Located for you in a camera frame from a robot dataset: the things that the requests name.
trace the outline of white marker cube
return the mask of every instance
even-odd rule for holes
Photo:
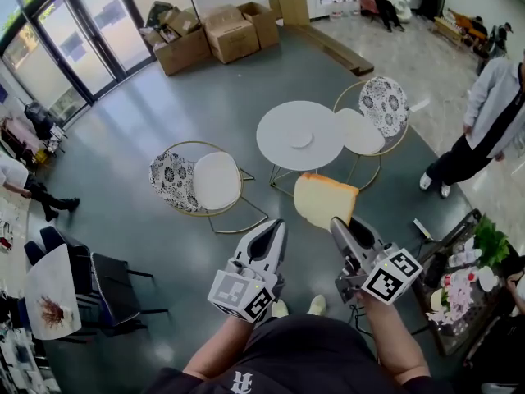
[[[362,289],[390,305],[412,285],[421,271],[421,264],[402,249],[379,262]]]
[[[264,281],[222,270],[217,272],[208,300],[223,313],[256,322],[275,299]]]

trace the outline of black shoe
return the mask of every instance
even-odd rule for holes
[[[58,212],[55,212],[54,210],[50,214],[46,214],[46,222],[51,222],[56,218],[58,218]]]
[[[68,203],[67,209],[70,212],[74,212],[76,208],[79,207],[80,199],[69,199],[67,200],[67,203]]]

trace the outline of white logo on shirt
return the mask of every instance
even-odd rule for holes
[[[235,394],[248,394],[252,391],[252,374],[245,373],[242,375],[240,372],[235,371],[235,379],[233,380],[234,384],[231,390]]]

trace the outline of round white table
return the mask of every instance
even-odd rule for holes
[[[332,110],[319,103],[294,101],[278,105],[262,118],[257,127],[257,144],[274,165],[270,185],[292,195],[279,188],[276,179],[293,171],[325,167],[343,149],[344,136]],[[277,176],[281,168],[290,172]]]
[[[66,244],[46,254],[29,270],[25,305],[35,338],[55,340],[82,328]]]

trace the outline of white jacket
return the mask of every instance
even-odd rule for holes
[[[467,113],[463,122],[473,126],[467,142],[474,149],[490,130],[496,118],[509,106],[520,90],[518,77],[519,64],[506,58],[490,61],[479,76],[470,92]],[[496,143],[488,158],[495,157],[509,146],[512,139],[525,125],[525,105],[507,127],[506,132]]]

